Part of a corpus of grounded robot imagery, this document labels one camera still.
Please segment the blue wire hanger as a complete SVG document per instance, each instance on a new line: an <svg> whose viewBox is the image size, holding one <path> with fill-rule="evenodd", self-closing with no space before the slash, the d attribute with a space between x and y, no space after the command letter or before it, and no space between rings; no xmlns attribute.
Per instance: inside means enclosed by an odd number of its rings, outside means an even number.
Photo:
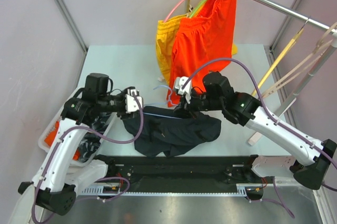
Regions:
<svg viewBox="0 0 337 224"><path fill-rule="evenodd" d="M177 104L173 103L172 100L171 100L171 96L172 96L172 93L173 93L173 90L167 86L167 85L158 85L156 86L155 88L153 88L153 91L156 90L156 89L159 89L159 88L166 88L168 89L168 96L166 97L166 100L164 102L155 102L155 103L148 103L148 104L145 104L143 105L143 108L145 107L158 107L158 106L163 106L163 105L166 105L166 106L178 106ZM172 111L172 115L169 115L167 116L167 118L178 118L178 119L182 119L183 116L182 115L179 115L178 113L173 113L173 110L170 110Z"/></svg>

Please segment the dark navy shorts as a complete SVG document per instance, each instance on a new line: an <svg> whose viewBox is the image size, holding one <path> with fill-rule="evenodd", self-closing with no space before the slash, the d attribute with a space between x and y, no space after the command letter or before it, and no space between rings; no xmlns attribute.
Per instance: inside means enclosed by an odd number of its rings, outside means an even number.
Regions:
<svg viewBox="0 0 337 224"><path fill-rule="evenodd" d="M215 141L221 133L221 120L197 112L182 117L173 110L146 106L140 136L134 141L137 152L149 158L163 153L172 158L196 146Z"/></svg>

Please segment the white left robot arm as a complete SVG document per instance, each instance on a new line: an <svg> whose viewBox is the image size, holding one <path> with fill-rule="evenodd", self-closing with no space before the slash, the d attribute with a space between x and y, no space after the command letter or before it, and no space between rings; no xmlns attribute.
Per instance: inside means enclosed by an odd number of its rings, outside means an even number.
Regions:
<svg viewBox="0 0 337 224"><path fill-rule="evenodd" d="M97 155L103 140L116 144L133 143L114 140L105 135L110 127L110 117L121 119L143 115L143 98L130 86L113 94L113 81L101 73L91 73L85 85L77 89L55 118L55 130L49 131L51 142L45 160L31 181L22 182L18 188L21 198L29 198L27 212L34 223L36 207L63 216L74 205L79 193L96 182L112 182L114 187L130 186L130 182L116 174L111 158Z"/></svg>

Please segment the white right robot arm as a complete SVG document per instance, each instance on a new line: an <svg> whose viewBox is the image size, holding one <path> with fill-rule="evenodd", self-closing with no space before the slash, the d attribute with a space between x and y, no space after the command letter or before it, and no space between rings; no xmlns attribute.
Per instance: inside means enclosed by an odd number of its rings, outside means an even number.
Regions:
<svg viewBox="0 0 337 224"><path fill-rule="evenodd" d="M188 77L176 78L173 89L181 97L176 112L193 115L201 111L221 111L231 123L264 135L289 153L280 157L254 156L249 166L243 169L246 181L285 177L293 178L309 189L320 189L336 151L334 141L311 138L281 121L258 99L248 93L235 92L228 78L220 72L207 74L202 83L205 92L197 94Z"/></svg>

